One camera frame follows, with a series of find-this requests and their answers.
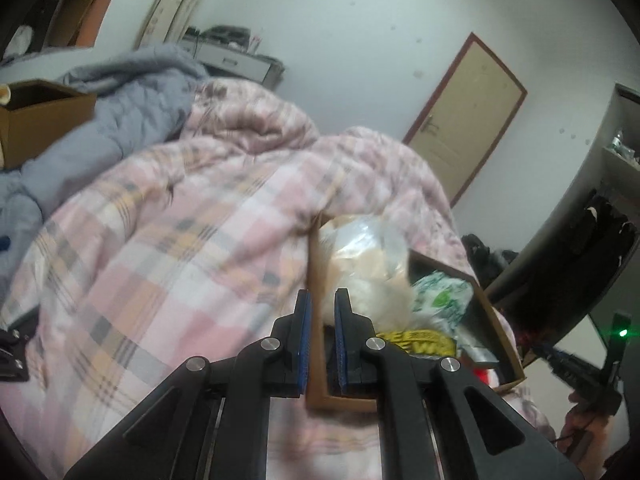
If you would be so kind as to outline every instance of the human hand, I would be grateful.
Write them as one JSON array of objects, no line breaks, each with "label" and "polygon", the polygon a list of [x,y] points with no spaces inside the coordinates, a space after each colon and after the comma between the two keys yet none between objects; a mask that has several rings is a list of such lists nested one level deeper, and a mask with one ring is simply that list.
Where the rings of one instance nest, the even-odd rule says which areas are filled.
[{"label": "human hand", "polygon": [[[581,402],[581,398],[575,392],[569,395],[570,402]],[[596,480],[600,477],[602,465],[606,459],[605,453],[607,441],[609,438],[609,421],[610,416],[599,415],[593,412],[582,412],[578,410],[578,406],[572,407],[564,418],[564,426],[560,432],[560,439],[556,443],[556,447],[565,453],[571,446],[573,439],[571,435],[576,430],[586,430],[593,434],[593,440],[589,449],[584,454],[578,468],[584,475],[585,480]]]}]

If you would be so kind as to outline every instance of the wire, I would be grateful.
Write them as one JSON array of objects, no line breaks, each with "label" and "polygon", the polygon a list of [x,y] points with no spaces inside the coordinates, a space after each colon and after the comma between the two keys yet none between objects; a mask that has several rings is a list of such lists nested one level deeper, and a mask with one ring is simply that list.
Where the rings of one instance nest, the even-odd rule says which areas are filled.
[{"label": "wire", "polygon": [[[587,424],[585,424],[583,428],[580,428],[580,431],[586,430],[591,424],[593,424],[593,421],[596,420],[597,416],[598,416],[597,413],[593,415],[591,417],[591,420]],[[550,442],[552,444],[555,444],[556,442],[560,442],[561,440],[567,440],[568,438],[573,438],[576,433],[578,433],[578,430],[574,431],[572,434],[568,434],[565,436],[561,436],[560,438],[556,438],[555,440],[551,440]]]}]

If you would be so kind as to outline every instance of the pink plaid comforter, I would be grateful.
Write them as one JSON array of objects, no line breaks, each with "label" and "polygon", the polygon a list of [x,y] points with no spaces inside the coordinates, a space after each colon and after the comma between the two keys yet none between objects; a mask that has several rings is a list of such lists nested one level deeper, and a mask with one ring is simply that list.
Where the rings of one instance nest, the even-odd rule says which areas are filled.
[{"label": "pink plaid comforter", "polygon": [[[0,406],[60,478],[194,354],[233,356],[292,312],[318,213],[382,214],[412,248],[471,273],[446,197],[411,149],[364,128],[321,137],[263,88],[212,80],[181,140],[131,156],[46,223],[1,322],[39,305],[28,383]],[[372,418],[272,402],[268,478],[380,478]]]}]

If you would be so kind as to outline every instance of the door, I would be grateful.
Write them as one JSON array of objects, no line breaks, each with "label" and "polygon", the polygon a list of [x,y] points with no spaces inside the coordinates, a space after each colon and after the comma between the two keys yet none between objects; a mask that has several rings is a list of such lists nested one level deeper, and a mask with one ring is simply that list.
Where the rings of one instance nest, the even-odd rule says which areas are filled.
[{"label": "door", "polygon": [[404,140],[429,163],[452,204],[494,150],[526,94],[471,34]]}]

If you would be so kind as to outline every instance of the gray quilt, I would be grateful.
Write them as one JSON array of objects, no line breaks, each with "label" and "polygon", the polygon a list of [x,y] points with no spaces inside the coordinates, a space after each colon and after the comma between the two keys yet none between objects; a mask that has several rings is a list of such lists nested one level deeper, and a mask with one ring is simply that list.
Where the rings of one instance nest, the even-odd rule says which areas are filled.
[{"label": "gray quilt", "polygon": [[60,82],[96,93],[95,115],[21,171],[0,174],[0,305],[43,222],[73,193],[131,153],[178,133],[204,67],[172,44],[142,48],[79,67]]}]

